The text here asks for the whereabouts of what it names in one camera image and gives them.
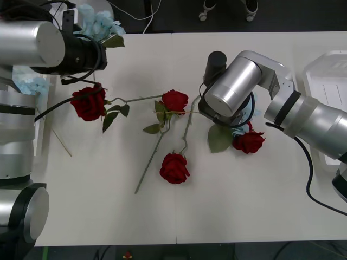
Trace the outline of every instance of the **chair wheel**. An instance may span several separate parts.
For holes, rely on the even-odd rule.
[[[247,15],[247,16],[246,16],[246,21],[247,21],[247,22],[251,22],[251,21],[253,21],[253,19],[254,19],[254,16],[253,16],[253,15]]]
[[[200,19],[201,22],[204,22],[207,19],[207,15],[205,13],[201,12],[199,14],[199,19]]]

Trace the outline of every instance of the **blue flower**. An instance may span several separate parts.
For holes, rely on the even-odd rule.
[[[111,34],[123,35],[125,30],[120,26],[119,21],[113,21],[109,11],[94,13],[94,9],[83,4],[78,7],[83,14],[83,29],[75,34],[85,34],[96,41],[108,38]]]

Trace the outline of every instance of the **white plastic container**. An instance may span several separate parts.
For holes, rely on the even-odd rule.
[[[347,111],[347,51],[334,50],[317,58],[303,71],[306,94],[321,103]],[[339,160],[319,152],[322,167],[337,171]]]

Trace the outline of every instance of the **artificial flower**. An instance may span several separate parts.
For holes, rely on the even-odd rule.
[[[241,150],[244,153],[256,153],[261,147],[262,143],[265,141],[261,135],[264,133],[257,133],[253,131],[253,126],[250,122],[249,132],[244,135],[237,135],[234,137],[233,146],[237,150]]]
[[[99,87],[101,87],[100,84],[95,84],[93,88],[86,87],[78,92],[74,92],[72,96],[83,96],[95,92]],[[102,88],[100,92],[92,94],[86,98],[71,101],[71,105],[75,107],[78,117],[85,121],[94,121],[99,117],[106,115],[106,109],[104,107],[105,96],[106,92]]]
[[[169,153],[165,156],[160,169],[160,176],[172,184],[180,184],[190,176],[187,168],[187,160],[178,153]]]
[[[162,100],[170,111],[184,112],[184,107],[188,104],[188,96],[175,90],[165,93]]]

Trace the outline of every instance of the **red object on floor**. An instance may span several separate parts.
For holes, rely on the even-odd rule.
[[[123,255],[124,259],[132,259],[132,254],[130,252],[125,253],[125,255]]]

